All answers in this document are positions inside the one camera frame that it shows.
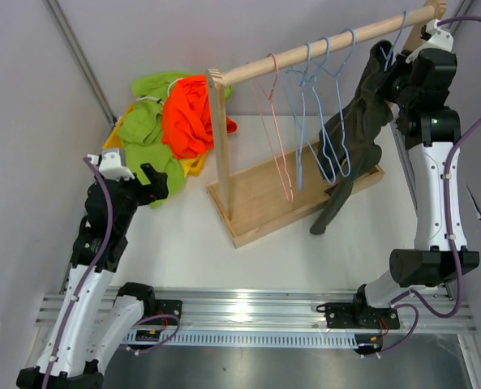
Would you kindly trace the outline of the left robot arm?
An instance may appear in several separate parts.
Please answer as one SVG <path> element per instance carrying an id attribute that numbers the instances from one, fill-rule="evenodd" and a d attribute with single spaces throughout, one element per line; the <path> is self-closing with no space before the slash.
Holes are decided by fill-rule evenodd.
<path id="1" fill-rule="evenodd" d="M 149 163 L 140 166 L 146 184 L 124 166 L 106 168 L 98 163 L 89 168 L 95 181 L 87 190 L 62 306 L 37 363 L 19 372 L 19 388 L 102 387 L 123 337 L 136 323 L 150 323 L 157 313 L 153 288 L 127 282 L 103 322 L 96 323 L 127 247 L 132 219 L 139 207 L 167 198 L 168 176 Z"/>

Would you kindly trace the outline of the orange shorts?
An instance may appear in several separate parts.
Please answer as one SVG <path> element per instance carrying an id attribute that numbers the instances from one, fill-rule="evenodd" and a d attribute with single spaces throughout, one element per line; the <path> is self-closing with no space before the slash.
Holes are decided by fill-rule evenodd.
<path id="1" fill-rule="evenodd" d="M 214 148 L 205 75 L 191 75 L 171 88 L 162 114 L 162 142 L 177 159 L 196 158 Z"/>

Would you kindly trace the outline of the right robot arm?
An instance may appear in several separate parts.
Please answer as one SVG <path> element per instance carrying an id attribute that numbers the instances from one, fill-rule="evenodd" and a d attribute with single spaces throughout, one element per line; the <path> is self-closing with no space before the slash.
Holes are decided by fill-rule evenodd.
<path id="1" fill-rule="evenodd" d="M 359 287 L 350 315 L 359 327 L 397 328 L 397 309 L 417 297 L 438 318 L 460 309 L 463 276 L 480 263 L 461 224 L 457 164 L 462 144 L 458 113 L 446 105 L 457 70 L 455 54 L 443 49 L 405 51 L 396 61 L 380 49 L 369 62 L 373 95 L 399 108 L 397 128 L 405 141 L 414 174 L 417 225 L 414 246 L 395 249 L 389 269 Z"/>

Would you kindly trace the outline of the blue hanger of orange shorts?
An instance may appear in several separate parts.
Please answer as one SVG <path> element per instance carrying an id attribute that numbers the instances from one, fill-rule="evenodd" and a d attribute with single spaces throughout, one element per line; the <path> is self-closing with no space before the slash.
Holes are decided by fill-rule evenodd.
<path id="1" fill-rule="evenodd" d="M 323 145 L 320 147 L 320 151 L 323 157 L 328 162 L 328 165 L 330 166 L 330 169 L 331 169 L 331 173 L 333 174 L 333 178 L 328 179 L 329 183 L 332 183 L 333 179 L 337 177 L 337 173 L 334 172 L 334 165 L 338 167 L 339 173 L 343 177 L 349 177 L 352 170 L 351 161 L 350 161 L 350 152 L 348 150 L 348 147 L 346 146 L 346 121 L 345 121 L 345 114 L 343 113 L 343 108 L 341 104 L 341 89 L 339 86 L 339 79 L 341 77 L 341 74 L 344 70 L 346 63 L 349 61 L 350 56 L 354 51 L 357 34 L 353 28 L 347 28 L 344 30 L 344 32 L 349 32 L 351 35 L 350 51 L 346 55 L 345 59 L 343 60 L 341 65 L 338 67 L 338 69 L 336 71 L 330 71 L 324 67 L 324 64 L 329 58 L 330 49 L 327 49 L 327 53 L 324 56 L 324 61 L 322 61 L 322 63 L 319 64 L 319 68 L 323 70 L 325 73 L 327 73 L 329 76 L 331 76 L 335 82 L 336 93 L 337 93 L 337 103 L 338 103 L 338 115 L 339 115 L 340 127 L 341 127 L 340 145 L 341 145 L 342 151 L 345 153 L 345 159 L 343 162 L 341 162 L 340 158 L 337 156 L 337 153 L 336 153 L 337 149 L 333 146 L 333 141 L 331 140 L 330 135 L 326 130 L 325 126 L 323 126 L 321 129 L 321 140 L 323 141 Z"/>

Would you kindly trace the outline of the yellow shorts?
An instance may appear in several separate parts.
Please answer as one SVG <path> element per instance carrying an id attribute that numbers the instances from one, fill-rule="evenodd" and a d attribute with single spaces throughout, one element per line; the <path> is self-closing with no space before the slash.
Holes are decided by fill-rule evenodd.
<path id="1" fill-rule="evenodd" d="M 178 162 L 183 168 L 183 175 L 187 177 L 198 177 L 204 168 L 207 155 L 199 155 L 195 158 L 180 158 Z"/>

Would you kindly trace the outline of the blue hanger of olive shorts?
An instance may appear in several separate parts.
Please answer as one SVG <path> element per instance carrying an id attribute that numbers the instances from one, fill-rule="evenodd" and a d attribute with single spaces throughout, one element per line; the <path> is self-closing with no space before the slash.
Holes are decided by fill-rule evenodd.
<path id="1" fill-rule="evenodd" d="M 388 71 L 391 65 L 393 64 L 394 49 L 405 27 L 406 17 L 407 17 L 407 11 L 403 11 L 401 27 L 399 28 L 398 34 L 396 35 L 393 43 L 390 45 L 388 50 L 385 50 L 384 48 L 380 48 L 380 52 L 384 57 L 384 72 Z"/>

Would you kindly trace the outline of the dark olive shorts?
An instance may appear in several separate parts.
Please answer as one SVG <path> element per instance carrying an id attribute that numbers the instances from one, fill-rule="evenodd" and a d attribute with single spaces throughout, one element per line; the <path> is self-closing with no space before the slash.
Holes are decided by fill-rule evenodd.
<path id="1" fill-rule="evenodd" d="M 380 81 L 384 74 L 384 57 L 380 48 L 388 50 L 392 43 L 381 40 L 375 43 L 369 52 L 367 64 L 363 70 L 354 96 L 343 108 L 346 121 L 346 146 L 350 152 L 351 174 L 349 177 L 338 176 L 336 185 L 325 192 L 328 202 L 310 227 L 310 233 L 321 235 L 350 197 L 355 181 L 369 173 L 382 157 L 382 149 L 375 143 L 381 128 L 393 120 L 393 113 L 387 102 L 377 95 Z M 340 161 L 345 159 L 341 149 L 341 127 L 338 113 L 332 116 L 325 127 L 337 149 Z"/>

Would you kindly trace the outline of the pink wire hanger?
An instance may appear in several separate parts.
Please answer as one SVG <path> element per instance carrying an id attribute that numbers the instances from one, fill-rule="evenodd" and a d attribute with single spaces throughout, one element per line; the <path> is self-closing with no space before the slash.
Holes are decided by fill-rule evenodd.
<path id="1" fill-rule="evenodd" d="M 269 150 L 272 154 L 274 164 L 276 166 L 277 170 L 277 175 L 279 177 L 281 187 L 284 192 L 284 196 L 286 197 L 286 201 L 289 203 L 292 203 L 294 201 L 294 191 L 293 191 L 293 184 L 292 184 L 292 179 L 290 177 L 289 171 L 287 169 L 287 160 L 286 160 L 286 151 L 283 146 L 283 142 L 281 139 L 281 132 L 279 129 L 279 123 L 277 120 L 277 115 L 274 109 L 274 94 L 277 88 L 277 83 L 279 80 L 279 66 L 277 63 L 276 55 L 274 53 L 269 53 L 268 58 L 271 58 L 273 60 L 273 65 L 275 69 L 275 76 L 273 79 L 273 84 L 267 92 L 262 83 L 257 79 L 254 78 L 253 80 L 249 81 L 249 85 L 251 88 L 252 95 L 254 97 L 257 109 L 258 109 L 258 114 L 261 120 L 262 127 L 264 129 L 264 133 L 268 142 Z M 277 136 L 277 143 L 278 147 L 280 149 L 281 155 L 277 156 L 276 152 L 274 151 L 273 148 L 273 143 L 272 143 L 272 138 L 271 135 L 269 134 L 268 126 L 265 123 L 264 120 L 264 114 L 262 113 L 262 104 L 260 102 L 260 97 L 259 97 L 259 92 L 262 93 L 263 97 L 265 100 L 269 103 L 269 107 L 271 109 L 271 116 L 273 120 L 273 129 L 275 131 L 275 135 Z"/>

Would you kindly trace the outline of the blue hanger of yellow shorts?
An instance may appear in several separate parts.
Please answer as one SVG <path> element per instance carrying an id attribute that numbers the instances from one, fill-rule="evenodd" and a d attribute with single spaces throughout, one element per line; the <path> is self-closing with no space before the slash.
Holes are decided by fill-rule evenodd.
<path id="1" fill-rule="evenodd" d="M 297 184 L 298 190 L 303 189 L 303 146 L 304 144 L 309 144 L 310 140 L 306 135 L 306 97 L 305 91 L 307 86 L 307 72 L 311 63 L 311 44 L 307 42 L 305 44 L 307 48 L 306 65 L 304 68 L 298 68 L 291 66 L 286 74 L 292 74 L 296 78 L 296 84 L 301 98 L 301 110 L 298 111 L 291 103 L 289 103 L 294 120 L 294 127 L 298 131 L 297 141 L 298 146 L 296 147 L 296 173 L 297 173 Z"/>

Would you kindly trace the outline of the lime green shorts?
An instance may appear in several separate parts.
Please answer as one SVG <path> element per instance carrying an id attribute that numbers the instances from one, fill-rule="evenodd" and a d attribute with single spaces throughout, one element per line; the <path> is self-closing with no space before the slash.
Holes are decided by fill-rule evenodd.
<path id="1" fill-rule="evenodd" d="M 148 184 L 148 179 L 140 168 L 144 163 L 149 163 L 158 172 L 166 173 L 171 198 L 183 189 L 186 178 L 179 159 L 162 142 L 163 107 L 174 84 L 191 75 L 184 71 L 163 71 L 133 81 L 133 110 L 124 118 L 117 131 L 126 152 L 129 169 L 143 184 Z"/>

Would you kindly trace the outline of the blue hanger of green shorts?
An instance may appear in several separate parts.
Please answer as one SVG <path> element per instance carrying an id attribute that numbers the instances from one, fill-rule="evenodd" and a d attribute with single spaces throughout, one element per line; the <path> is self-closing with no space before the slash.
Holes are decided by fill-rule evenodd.
<path id="1" fill-rule="evenodd" d="M 307 87 L 311 87 L 312 95 L 316 99 L 317 117 L 320 123 L 320 129 L 319 129 L 320 144 L 318 146 L 318 155 L 316 156 L 316 163 L 320 168 L 320 173 L 323 179 L 325 179 L 328 184 L 333 185 L 337 180 L 337 173 L 334 168 L 333 158 L 329 155 L 329 151 L 328 151 L 329 146 L 331 146 L 332 143 L 331 143 L 329 133 L 325 127 L 326 121 L 324 120 L 322 101 L 316 90 L 317 81 L 318 81 L 317 72 L 313 72 L 311 75 L 309 75 L 309 70 L 308 70 L 306 89 Z"/>

